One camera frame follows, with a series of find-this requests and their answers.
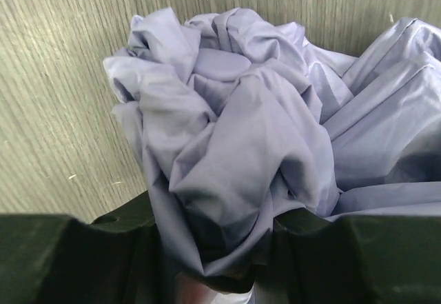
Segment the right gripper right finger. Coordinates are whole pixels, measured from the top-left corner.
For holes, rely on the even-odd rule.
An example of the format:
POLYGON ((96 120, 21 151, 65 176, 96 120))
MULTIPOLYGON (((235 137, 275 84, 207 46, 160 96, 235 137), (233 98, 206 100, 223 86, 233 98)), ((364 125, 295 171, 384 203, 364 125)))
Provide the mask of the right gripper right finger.
POLYGON ((274 221, 271 261, 256 275, 257 303, 439 303, 440 219, 306 210, 274 221))

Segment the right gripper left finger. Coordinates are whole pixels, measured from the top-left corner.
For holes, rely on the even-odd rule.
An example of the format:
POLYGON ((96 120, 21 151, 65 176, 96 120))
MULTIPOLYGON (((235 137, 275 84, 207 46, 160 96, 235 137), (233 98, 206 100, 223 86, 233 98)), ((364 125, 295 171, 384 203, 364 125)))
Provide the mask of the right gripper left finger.
POLYGON ((89 224, 1 216, 2 303, 170 303, 166 276, 147 193, 89 224))

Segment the lavender folding umbrella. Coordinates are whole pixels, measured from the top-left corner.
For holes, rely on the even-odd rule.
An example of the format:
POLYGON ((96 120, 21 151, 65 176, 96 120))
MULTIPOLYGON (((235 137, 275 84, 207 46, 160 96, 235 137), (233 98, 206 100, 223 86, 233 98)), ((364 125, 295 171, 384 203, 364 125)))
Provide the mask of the lavender folding umbrella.
POLYGON ((234 8, 134 16, 104 59, 176 303, 253 303, 276 217, 440 219, 440 29, 403 18, 359 57, 234 8))

